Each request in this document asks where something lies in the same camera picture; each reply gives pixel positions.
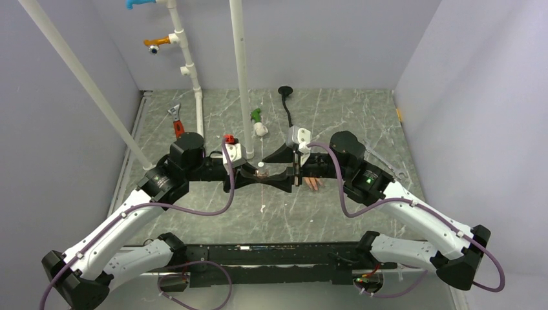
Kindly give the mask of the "glitter nail polish bottle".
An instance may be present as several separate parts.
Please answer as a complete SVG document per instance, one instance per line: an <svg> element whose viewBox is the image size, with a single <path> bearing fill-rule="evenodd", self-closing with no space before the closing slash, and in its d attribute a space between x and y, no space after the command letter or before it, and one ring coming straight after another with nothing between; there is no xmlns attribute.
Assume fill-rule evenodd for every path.
<svg viewBox="0 0 548 310"><path fill-rule="evenodd" d="M269 176L268 168L264 162L258 162L255 175L258 178L266 178Z"/></svg>

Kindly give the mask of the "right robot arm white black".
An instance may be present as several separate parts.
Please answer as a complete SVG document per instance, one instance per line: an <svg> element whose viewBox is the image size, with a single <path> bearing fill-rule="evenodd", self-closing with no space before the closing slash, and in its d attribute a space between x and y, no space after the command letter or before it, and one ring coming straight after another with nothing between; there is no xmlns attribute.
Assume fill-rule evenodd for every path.
<svg viewBox="0 0 548 310"><path fill-rule="evenodd" d="M364 268L394 262L433 272L449 286L468 291L486 254L490 231L459 223L413 195L383 169L364 158L366 146L351 132L336 132L328 145L312 143L306 129L266 156L265 163L292 163L298 175L335 178L343 214L356 218L372 210L389 214L414 229L423 241L402 240L375 231L358 243L356 259Z"/></svg>

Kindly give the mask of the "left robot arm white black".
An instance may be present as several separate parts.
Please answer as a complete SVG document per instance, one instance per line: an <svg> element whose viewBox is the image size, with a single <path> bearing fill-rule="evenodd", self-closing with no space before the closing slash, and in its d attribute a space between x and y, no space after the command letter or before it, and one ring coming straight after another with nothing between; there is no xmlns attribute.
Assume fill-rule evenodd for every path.
<svg viewBox="0 0 548 310"><path fill-rule="evenodd" d="M49 283L39 308L45 308L50 292L56 290L73 309L95 309L112 290L146 271L181 269L186 260L184 244L172 234L124 255L118 252L144 225L177 209L177 201L189 192L192 181L220 181L233 200L237 172L246 164L247 152L229 135L222 138L221 148L219 156L207 156L200 134L182 134L103 223L76 245L43 257Z"/></svg>

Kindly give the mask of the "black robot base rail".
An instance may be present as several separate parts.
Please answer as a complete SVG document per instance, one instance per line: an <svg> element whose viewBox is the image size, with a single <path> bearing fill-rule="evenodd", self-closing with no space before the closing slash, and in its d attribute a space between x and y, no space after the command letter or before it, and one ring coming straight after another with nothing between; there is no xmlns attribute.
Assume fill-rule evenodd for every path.
<svg viewBox="0 0 548 310"><path fill-rule="evenodd" d="M363 273L396 267L360 253L357 242L185 244L170 232L158 239L174 253L161 270L182 273L192 288L228 283L350 285Z"/></svg>

